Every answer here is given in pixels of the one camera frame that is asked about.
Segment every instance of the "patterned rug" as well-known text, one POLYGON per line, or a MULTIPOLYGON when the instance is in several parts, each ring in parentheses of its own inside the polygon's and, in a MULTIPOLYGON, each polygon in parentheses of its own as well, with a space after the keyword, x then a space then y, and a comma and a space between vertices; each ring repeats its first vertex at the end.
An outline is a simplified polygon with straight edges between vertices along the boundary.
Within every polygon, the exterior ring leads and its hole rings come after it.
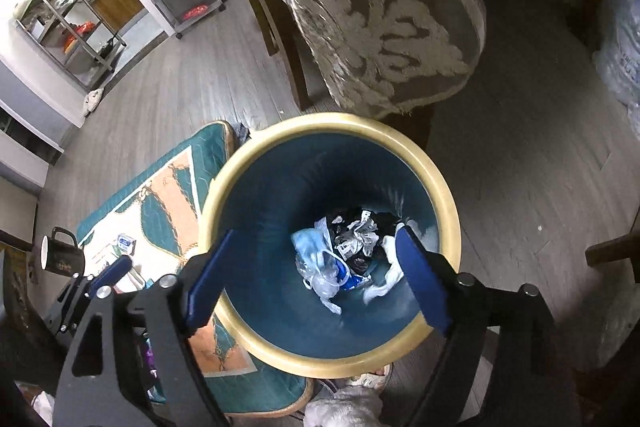
MULTIPOLYGON (((134 268, 117 291, 148 287, 176 273, 198 253, 198 226, 209 185, 234 152, 228 123, 208 124, 153 163, 79 226, 84 274, 97 275, 122 252, 118 235, 135 240, 134 268)), ((190 339, 198 366, 229 415, 280 416, 303 407, 313 381, 283 373, 252 357, 212 315, 190 339)))

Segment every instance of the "bolt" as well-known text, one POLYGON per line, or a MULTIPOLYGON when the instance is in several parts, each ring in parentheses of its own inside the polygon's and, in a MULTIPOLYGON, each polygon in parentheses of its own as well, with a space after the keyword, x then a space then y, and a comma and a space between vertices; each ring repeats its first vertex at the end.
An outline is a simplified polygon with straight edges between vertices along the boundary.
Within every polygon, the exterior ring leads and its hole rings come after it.
POLYGON ((529 297, 537 297, 540 295, 540 290, 537 286, 533 286, 529 283, 524 283, 522 285, 522 291, 524 291, 524 295, 528 295, 529 297))
POLYGON ((471 287, 476 283, 476 278, 470 273, 459 273, 458 274, 458 284, 461 286, 471 287))
POLYGON ((109 295, 111 295, 111 287, 110 286, 100 286, 98 291, 95 293, 95 296, 98 299, 106 299, 109 295))
POLYGON ((162 288, 171 288, 177 281, 178 278, 174 274, 168 273, 160 278, 160 286, 162 288))

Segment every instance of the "blue trash can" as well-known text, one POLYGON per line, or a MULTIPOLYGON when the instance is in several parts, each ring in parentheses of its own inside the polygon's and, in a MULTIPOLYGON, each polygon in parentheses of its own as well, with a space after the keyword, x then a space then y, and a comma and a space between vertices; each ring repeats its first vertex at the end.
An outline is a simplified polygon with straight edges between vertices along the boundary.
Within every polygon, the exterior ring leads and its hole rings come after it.
POLYGON ((458 270, 460 223, 449 187, 416 144, 377 121, 341 113, 284 121, 256 133, 212 182, 201 251, 230 228, 250 245, 216 315, 258 359, 304 377, 344 378, 397 360, 431 332, 404 279, 366 306, 358 290, 338 293, 341 315, 306 289, 291 233, 350 206, 436 227, 440 253, 458 270))

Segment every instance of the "mug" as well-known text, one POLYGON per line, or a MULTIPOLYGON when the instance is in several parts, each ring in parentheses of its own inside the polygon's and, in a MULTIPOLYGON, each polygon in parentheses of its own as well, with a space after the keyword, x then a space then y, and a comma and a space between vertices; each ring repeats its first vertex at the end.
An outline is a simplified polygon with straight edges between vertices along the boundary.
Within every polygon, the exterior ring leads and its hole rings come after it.
POLYGON ((74 273, 84 274, 84 252, 78 248, 76 236, 62 227, 53 227, 51 235, 42 238, 40 263, 43 270, 64 277, 71 277, 74 273), (74 243, 70 245, 57 240, 58 232, 68 235, 74 243))

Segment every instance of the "orange item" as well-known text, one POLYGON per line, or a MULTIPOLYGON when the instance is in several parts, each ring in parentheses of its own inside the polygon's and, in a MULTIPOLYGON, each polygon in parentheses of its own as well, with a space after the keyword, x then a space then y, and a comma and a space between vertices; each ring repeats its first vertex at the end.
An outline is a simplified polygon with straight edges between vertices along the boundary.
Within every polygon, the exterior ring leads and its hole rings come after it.
POLYGON ((207 11, 207 5, 201 4, 199 6, 196 6, 195 8, 191 8, 187 13, 185 13, 182 16, 182 20, 185 21, 187 19, 190 19, 191 17, 196 17, 198 15, 203 14, 206 11, 207 11))
MULTIPOLYGON (((82 36, 85 33, 90 32, 94 28, 95 28, 95 22, 87 21, 84 24, 82 24, 80 26, 77 26, 74 29, 76 30, 76 33, 78 33, 78 35, 82 36)), ((76 40, 76 36, 73 35, 73 34, 70 34, 66 38, 65 43, 62 46, 62 50, 66 53, 68 51, 68 49, 70 48, 71 44, 73 44, 75 40, 76 40)))

